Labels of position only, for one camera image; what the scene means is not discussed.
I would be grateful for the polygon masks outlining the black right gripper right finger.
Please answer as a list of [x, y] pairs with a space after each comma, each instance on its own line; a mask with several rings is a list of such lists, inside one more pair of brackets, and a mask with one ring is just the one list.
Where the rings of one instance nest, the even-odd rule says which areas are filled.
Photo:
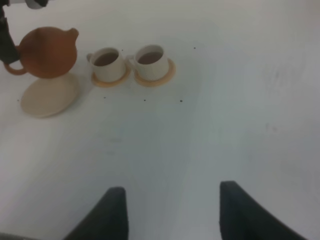
[[304, 240], [264, 209], [235, 181], [219, 186], [219, 229], [223, 240]]

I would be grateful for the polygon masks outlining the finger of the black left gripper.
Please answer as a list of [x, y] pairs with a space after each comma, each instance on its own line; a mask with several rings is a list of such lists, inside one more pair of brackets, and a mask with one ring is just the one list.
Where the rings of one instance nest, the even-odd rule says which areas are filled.
[[20, 55], [10, 35], [4, 6], [0, 5], [0, 60], [4, 64], [12, 64], [20, 59]]

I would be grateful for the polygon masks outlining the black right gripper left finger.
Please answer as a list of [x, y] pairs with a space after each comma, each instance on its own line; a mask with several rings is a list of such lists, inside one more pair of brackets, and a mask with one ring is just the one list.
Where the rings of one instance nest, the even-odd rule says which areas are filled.
[[126, 190], [111, 187], [66, 240], [128, 240]]

